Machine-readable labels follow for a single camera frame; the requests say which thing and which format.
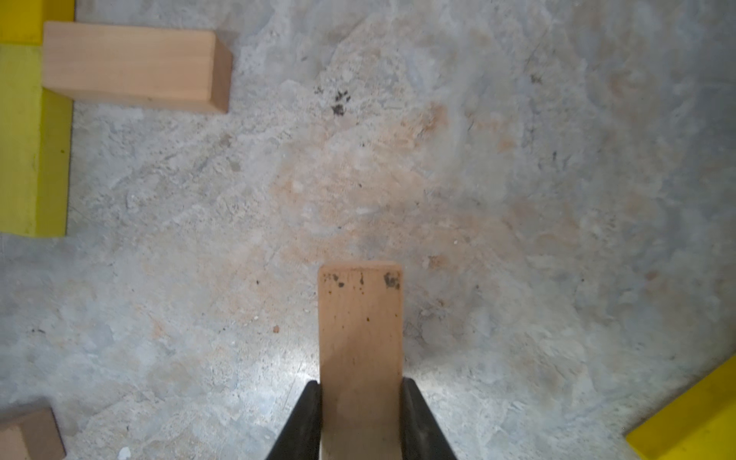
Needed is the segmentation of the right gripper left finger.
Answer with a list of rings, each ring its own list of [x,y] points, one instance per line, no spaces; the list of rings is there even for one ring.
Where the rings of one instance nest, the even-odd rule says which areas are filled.
[[[318,460],[321,431],[321,385],[309,381],[266,460]]]

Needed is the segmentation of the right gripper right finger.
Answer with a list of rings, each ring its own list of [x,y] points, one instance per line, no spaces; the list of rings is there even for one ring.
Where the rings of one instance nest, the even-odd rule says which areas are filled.
[[[403,460],[457,459],[414,379],[402,379],[400,406]]]

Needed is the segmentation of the natural wood block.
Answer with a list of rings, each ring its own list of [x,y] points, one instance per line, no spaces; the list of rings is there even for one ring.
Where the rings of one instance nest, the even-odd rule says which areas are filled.
[[[399,459],[403,269],[324,264],[317,276],[322,456]]]
[[[1,420],[1,460],[61,460],[66,450],[51,407]]]
[[[213,31],[48,21],[42,83],[75,101],[224,114],[233,55]]]

